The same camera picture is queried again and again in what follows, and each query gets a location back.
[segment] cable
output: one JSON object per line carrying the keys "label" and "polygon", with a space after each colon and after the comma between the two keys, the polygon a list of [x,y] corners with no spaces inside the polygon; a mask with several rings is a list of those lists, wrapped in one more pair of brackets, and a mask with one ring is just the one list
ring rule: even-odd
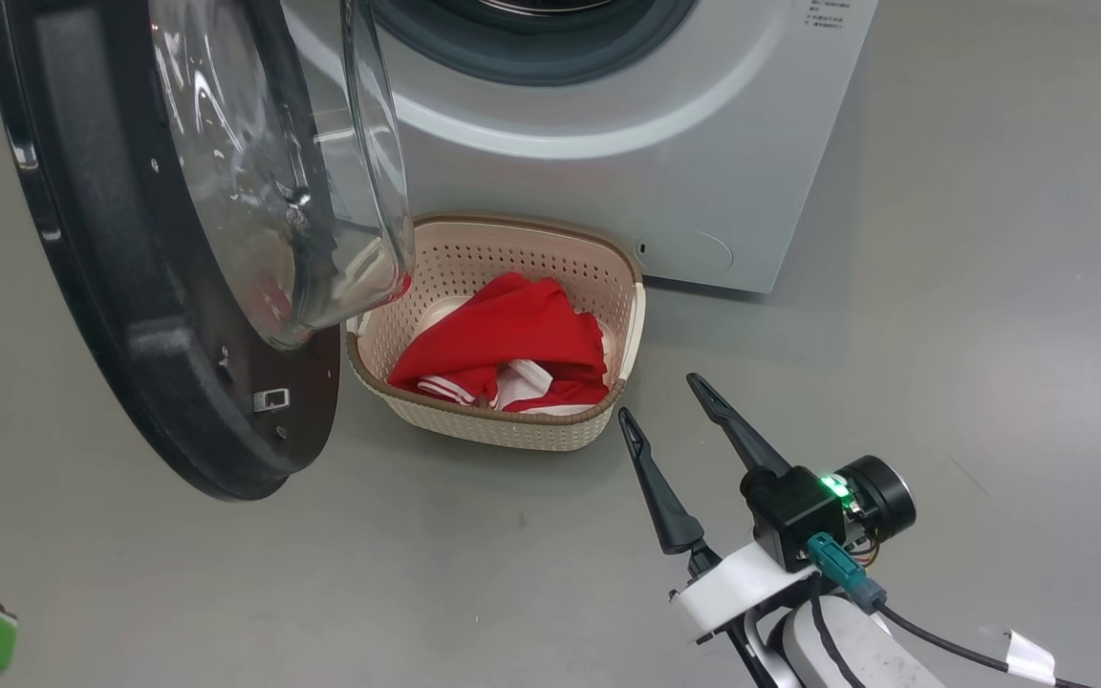
{"label": "cable", "polygon": [[865,685],[861,684],[860,678],[857,678],[857,675],[852,674],[851,666],[848,666],[848,663],[843,660],[843,655],[839,654],[836,640],[830,636],[830,631],[827,627],[827,620],[822,618],[822,602],[820,600],[822,596],[822,576],[814,574],[809,578],[813,579],[811,585],[809,585],[809,605],[811,605],[811,613],[814,614],[814,627],[817,627],[818,636],[822,640],[822,648],[827,649],[827,656],[839,667],[839,674],[843,675],[843,679],[848,680],[848,685],[851,685],[852,688],[865,688]]}
{"label": "cable", "polygon": [[[922,641],[927,641],[927,643],[931,643],[938,646],[939,648],[945,649],[947,653],[956,654],[964,658],[964,660],[979,663],[979,665],[986,666],[989,667],[989,669],[1003,671],[1003,674],[1009,674],[1010,671],[1010,665],[1007,663],[995,660],[995,658],[992,658],[988,655],[975,653],[974,649],[967,649],[964,648],[964,646],[957,645],[948,640],[945,640],[945,637],[940,637],[939,635],[934,635],[925,631],[923,627],[917,626],[916,624],[909,622],[907,619],[902,618],[902,615],[900,615],[898,613],[895,613],[895,611],[891,610],[891,607],[886,605],[886,602],[879,602],[877,611],[881,612],[882,615],[884,615],[884,618],[894,622],[896,626],[908,632],[909,634],[920,637]],[[1089,685],[1075,684],[1071,682],[1071,680],[1066,680],[1062,678],[1057,678],[1056,685],[1058,688],[1090,688]]]}
{"label": "cable", "polygon": [[882,544],[881,543],[879,543],[877,545],[873,545],[873,553],[870,554],[870,556],[869,556],[868,559],[865,559],[864,561],[861,561],[860,566],[865,567],[865,568],[869,568],[869,567],[873,566],[873,563],[877,560],[877,554],[881,553],[881,552],[882,552]]}
{"label": "cable", "polygon": [[879,543],[876,539],[873,539],[873,537],[859,537],[857,543],[860,543],[862,539],[868,543],[869,546],[864,549],[857,549],[857,545],[849,545],[847,547],[848,554],[851,554],[853,557],[864,557],[866,554],[872,554],[874,548],[877,548]]}

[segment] basket rim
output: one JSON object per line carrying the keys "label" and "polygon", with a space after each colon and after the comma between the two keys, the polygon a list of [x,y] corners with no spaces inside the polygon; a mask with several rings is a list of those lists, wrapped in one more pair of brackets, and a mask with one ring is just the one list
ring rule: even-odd
{"label": "basket rim", "polygon": [[[450,221],[450,222],[462,222],[462,223],[506,223],[509,227],[515,227],[517,229],[531,229],[537,231],[546,231],[549,234],[563,234],[571,236],[575,239],[581,239],[585,241],[590,241],[593,243],[602,244],[602,247],[617,253],[618,256],[623,258],[623,262],[626,263],[628,269],[631,271],[631,279],[636,284],[643,283],[643,274],[640,272],[639,266],[634,264],[634,261],[628,255],[628,253],[618,248],[617,244],[608,239],[602,238],[602,236],[595,234],[595,232],[582,228],[565,228],[560,226],[554,226],[554,223],[545,223],[542,221],[530,221],[530,219],[521,219],[514,217],[505,217],[505,215],[471,215],[471,214],[428,214],[421,215],[421,217],[415,220],[415,228],[424,226],[424,223],[438,222],[438,221]],[[569,415],[569,416],[552,416],[548,414],[517,414],[512,413],[512,411],[498,411],[498,409],[481,409],[477,406],[462,406],[461,404],[454,404],[454,402],[446,402],[443,400],[434,400],[432,396],[416,395],[414,392],[406,391],[406,389],[394,387],[393,384],[389,384],[385,380],[377,378],[372,374],[372,371],[363,365],[363,356],[359,352],[359,335],[355,331],[346,332],[346,356],[351,361],[351,367],[355,370],[355,374],[358,375],[359,380],[363,382],[364,386],[370,387],[374,393],[381,396],[393,396],[397,400],[404,402],[412,402],[419,406],[425,406],[429,409],[445,411],[446,413],[461,415],[466,417],[472,417],[478,419],[492,419],[492,422],[502,423],[515,423],[519,425],[542,425],[552,427],[564,427],[571,425],[580,425],[581,423],[588,423],[590,419],[599,417],[609,411],[612,405],[620,398],[623,394],[623,389],[626,386],[626,381],[623,379],[617,379],[614,384],[611,386],[608,395],[603,397],[602,401],[595,404],[592,408],[581,411],[581,413]]]}
{"label": "basket rim", "polygon": [[611,250],[617,254],[618,258],[623,258],[623,262],[626,263],[628,270],[631,271],[631,279],[637,284],[643,284],[643,273],[640,272],[640,266],[631,260],[631,256],[623,249],[618,247],[617,243],[611,240],[600,236],[598,231],[587,229],[580,226],[562,226],[562,223],[552,223],[550,221],[539,221],[539,219],[534,218],[521,218],[516,215],[483,215],[483,214],[425,214],[418,215],[415,218],[415,230],[424,226],[424,223],[433,223],[440,221],[450,221],[459,223],[505,223],[505,226],[514,227],[516,229],[532,229],[534,231],[546,231],[548,234],[563,234],[571,236],[574,239],[581,239],[592,243],[602,244],[602,247]]}

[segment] white tape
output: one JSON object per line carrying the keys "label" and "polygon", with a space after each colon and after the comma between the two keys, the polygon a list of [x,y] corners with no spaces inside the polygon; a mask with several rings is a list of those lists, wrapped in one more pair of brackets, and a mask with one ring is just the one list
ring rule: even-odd
{"label": "white tape", "polygon": [[1056,685],[1056,657],[1053,657],[1053,653],[1040,648],[1012,627],[986,626],[982,631],[990,635],[1000,635],[1002,643],[1009,641],[1005,663],[1010,665],[1010,674],[1035,680],[1037,684]]}

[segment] beige woven basket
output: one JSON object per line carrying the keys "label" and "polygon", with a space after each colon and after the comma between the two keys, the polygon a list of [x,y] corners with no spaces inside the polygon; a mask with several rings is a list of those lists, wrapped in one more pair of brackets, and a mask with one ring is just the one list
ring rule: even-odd
{"label": "beige woven basket", "polygon": [[[407,423],[442,435],[550,452],[598,438],[623,393],[643,331],[645,296],[633,261],[580,231],[489,218],[424,219],[415,227],[415,252],[410,292],[349,323],[346,350],[359,380]],[[428,309],[471,296],[508,271],[558,280],[574,308],[598,318],[611,339],[611,393],[602,402],[571,416],[514,414],[432,400],[385,382]]]}

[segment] green led light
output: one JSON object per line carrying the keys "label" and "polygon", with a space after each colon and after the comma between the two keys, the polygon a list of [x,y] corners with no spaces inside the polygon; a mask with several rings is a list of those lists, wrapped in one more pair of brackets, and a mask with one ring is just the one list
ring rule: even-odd
{"label": "green led light", "polygon": [[836,493],[836,496],[851,496],[851,489],[848,489],[848,481],[839,474],[824,474],[822,484]]}
{"label": "green led light", "polygon": [[830,489],[831,492],[835,492],[836,496],[839,496],[839,501],[842,502],[844,509],[848,509],[853,501],[857,501],[857,496],[852,494],[851,489],[848,489],[848,480],[843,476],[824,474],[818,480],[822,481],[822,487]]}

